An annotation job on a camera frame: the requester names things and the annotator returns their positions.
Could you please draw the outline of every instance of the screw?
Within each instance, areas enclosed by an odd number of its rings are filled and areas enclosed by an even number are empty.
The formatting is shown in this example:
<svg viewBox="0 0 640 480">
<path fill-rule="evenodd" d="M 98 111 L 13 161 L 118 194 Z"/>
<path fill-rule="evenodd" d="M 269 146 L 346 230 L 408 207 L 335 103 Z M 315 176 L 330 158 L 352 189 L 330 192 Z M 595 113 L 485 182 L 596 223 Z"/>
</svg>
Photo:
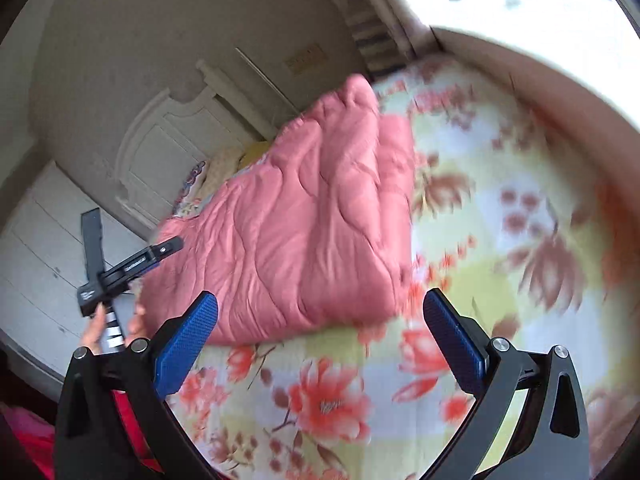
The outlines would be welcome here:
<svg viewBox="0 0 640 480">
<path fill-rule="evenodd" d="M 491 344 L 498 352 L 506 352 L 509 349 L 509 342 L 503 337 L 497 337 Z"/>
<path fill-rule="evenodd" d="M 136 353 L 140 354 L 146 350 L 146 347 L 149 346 L 149 341 L 143 337 L 139 337 L 135 339 L 133 343 L 131 343 L 131 349 Z"/>
<path fill-rule="evenodd" d="M 74 357 L 76 359 L 82 359 L 86 355 L 86 346 L 79 346 L 74 350 Z"/>
<path fill-rule="evenodd" d="M 562 359 L 569 357 L 569 351 L 562 345 L 554 346 L 554 352 L 558 357 L 561 357 Z"/>
</svg>

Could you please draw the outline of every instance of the pink quilt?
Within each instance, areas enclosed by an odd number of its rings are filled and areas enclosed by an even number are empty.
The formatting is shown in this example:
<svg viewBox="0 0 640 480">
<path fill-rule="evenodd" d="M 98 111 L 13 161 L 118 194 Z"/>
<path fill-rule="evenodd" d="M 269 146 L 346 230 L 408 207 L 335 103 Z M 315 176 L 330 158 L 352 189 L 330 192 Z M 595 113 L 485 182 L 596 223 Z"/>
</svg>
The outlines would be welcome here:
<svg viewBox="0 0 640 480">
<path fill-rule="evenodd" d="M 158 241 L 184 248 L 149 272 L 149 329 L 202 290 L 218 298 L 210 344 L 279 340 L 398 314 L 411 281 L 414 141 L 351 76 L 289 123 L 261 163 L 225 182 L 196 218 L 169 218 Z"/>
</svg>

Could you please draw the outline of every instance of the floral bed sheet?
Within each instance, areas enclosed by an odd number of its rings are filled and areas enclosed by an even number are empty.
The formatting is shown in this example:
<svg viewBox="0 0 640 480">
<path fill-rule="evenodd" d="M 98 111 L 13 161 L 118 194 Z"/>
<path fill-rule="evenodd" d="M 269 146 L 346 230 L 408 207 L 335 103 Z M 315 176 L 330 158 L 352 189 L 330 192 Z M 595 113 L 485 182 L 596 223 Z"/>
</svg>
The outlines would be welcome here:
<svg viewBox="0 0 640 480">
<path fill-rule="evenodd" d="M 168 399 L 211 465 L 242 480 L 412 480 L 472 405 L 421 319 L 439 286 L 518 348 L 572 354 L 592 477 L 640 415 L 640 254 L 615 189 L 540 113 L 456 59 L 375 87 L 407 114 L 417 171 L 403 315 L 281 343 L 206 347 Z M 516 394 L 482 468 L 515 427 Z"/>
</svg>

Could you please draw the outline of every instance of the blue textured pad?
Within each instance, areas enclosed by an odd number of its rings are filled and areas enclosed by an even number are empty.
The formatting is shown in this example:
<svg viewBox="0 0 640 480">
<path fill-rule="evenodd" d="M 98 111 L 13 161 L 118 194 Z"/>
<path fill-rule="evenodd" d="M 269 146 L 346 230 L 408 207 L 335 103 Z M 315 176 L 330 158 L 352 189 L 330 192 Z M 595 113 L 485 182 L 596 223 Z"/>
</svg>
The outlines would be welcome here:
<svg viewBox="0 0 640 480">
<path fill-rule="evenodd" d="M 482 395 L 484 360 L 447 303 L 434 290 L 427 292 L 422 302 L 424 320 L 460 388 L 474 396 Z"/>
<path fill-rule="evenodd" d="M 156 359 L 154 388 L 161 399 L 180 389 L 218 322 L 218 300 L 213 294 L 203 293 L 196 301 L 198 304 L 195 309 Z"/>
</svg>

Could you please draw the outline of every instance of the person's hand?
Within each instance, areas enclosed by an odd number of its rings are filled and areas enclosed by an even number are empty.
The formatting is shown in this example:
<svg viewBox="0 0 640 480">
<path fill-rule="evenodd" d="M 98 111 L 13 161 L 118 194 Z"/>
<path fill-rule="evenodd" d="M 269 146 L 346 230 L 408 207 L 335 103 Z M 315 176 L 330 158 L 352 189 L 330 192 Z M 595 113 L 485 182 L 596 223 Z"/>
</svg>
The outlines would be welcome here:
<svg viewBox="0 0 640 480">
<path fill-rule="evenodd" d="M 136 302 L 133 317 L 127 325 L 129 335 L 125 338 L 125 345 L 129 346 L 134 339 L 146 337 L 146 329 L 143 317 L 145 315 L 145 307 L 141 303 Z M 95 315 L 89 322 L 84 333 L 80 338 L 80 346 L 86 346 L 94 355 L 102 353 L 100 348 L 100 338 L 107 327 L 107 312 L 103 304 L 98 304 L 95 309 Z"/>
</svg>

